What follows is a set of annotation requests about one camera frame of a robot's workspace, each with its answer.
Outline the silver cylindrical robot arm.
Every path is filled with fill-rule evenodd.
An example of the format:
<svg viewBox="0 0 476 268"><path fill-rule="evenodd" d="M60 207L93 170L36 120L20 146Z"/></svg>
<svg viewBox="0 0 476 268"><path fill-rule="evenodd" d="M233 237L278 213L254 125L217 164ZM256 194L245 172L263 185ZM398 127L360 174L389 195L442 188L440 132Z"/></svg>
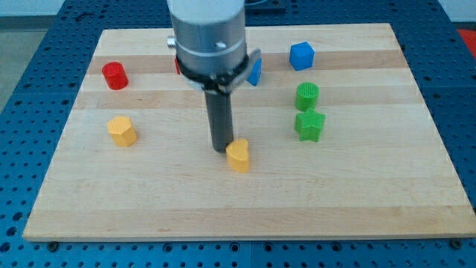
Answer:
<svg viewBox="0 0 476 268"><path fill-rule="evenodd" d="M204 92L213 149L234 140L231 93L248 79L260 49L247 49L245 0L168 0L181 75Z"/></svg>

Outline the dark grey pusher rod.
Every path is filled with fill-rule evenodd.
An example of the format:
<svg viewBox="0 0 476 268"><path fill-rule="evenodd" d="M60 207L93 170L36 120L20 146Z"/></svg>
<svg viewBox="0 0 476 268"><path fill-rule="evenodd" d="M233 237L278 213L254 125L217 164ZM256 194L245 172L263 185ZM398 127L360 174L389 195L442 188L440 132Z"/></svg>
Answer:
<svg viewBox="0 0 476 268"><path fill-rule="evenodd" d="M218 153L224 153L226 147L234 140L231 96L205 93L205 102L213 149Z"/></svg>

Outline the red block behind arm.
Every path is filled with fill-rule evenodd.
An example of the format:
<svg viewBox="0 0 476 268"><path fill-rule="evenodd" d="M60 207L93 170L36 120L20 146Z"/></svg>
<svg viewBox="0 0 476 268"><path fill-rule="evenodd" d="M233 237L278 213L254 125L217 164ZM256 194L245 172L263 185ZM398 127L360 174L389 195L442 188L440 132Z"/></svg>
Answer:
<svg viewBox="0 0 476 268"><path fill-rule="evenodd" d="M175 67L176 67L176 73L177 73L178 75L180 75L180 74L181 74L181 70L180 70L180 66L179 66L179 59L178 59L177 57L174 59L174 63L175 63Z"/></svg>

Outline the blue block behind arm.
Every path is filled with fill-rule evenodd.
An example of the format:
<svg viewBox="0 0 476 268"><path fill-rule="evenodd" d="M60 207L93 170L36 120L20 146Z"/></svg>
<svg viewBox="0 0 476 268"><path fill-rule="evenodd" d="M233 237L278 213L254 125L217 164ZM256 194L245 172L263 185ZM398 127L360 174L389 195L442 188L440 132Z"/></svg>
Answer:
<svg viewBox="0 0 476 268"><path fill-rule="evenodd" d="M262 60L259 59L256 61L256 63L253 65L253 68L251 70L250 75L247 78L247 81L252 85L256 86L261 78L262 74Z"/></svg>

